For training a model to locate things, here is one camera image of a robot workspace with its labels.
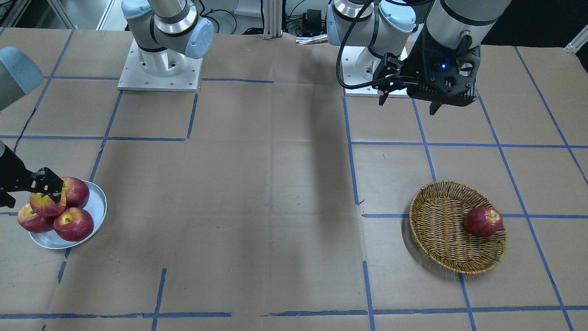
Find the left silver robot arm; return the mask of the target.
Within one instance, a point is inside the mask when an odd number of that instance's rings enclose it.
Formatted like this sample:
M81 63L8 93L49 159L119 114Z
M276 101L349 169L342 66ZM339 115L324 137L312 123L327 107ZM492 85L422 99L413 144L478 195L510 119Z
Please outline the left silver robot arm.
M329 43L338 46L335 74L347 90L370 88L384 105L393 91L466 107L479 98L481 42L509 0L333 0Z

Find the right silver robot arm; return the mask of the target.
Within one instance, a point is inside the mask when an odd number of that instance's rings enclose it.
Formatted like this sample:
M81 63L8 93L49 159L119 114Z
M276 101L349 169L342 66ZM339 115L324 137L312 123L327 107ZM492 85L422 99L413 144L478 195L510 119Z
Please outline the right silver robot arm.
M191 0L124 0L121 9L134 36L118 89L196 91L202 59L215 35L214 25ZM44 76L23 51L1 49L1 109L33 92ZM1 206L13 208L11 193L29 191L62 196L62 180L49 168L29 171L15 152L1 145Z

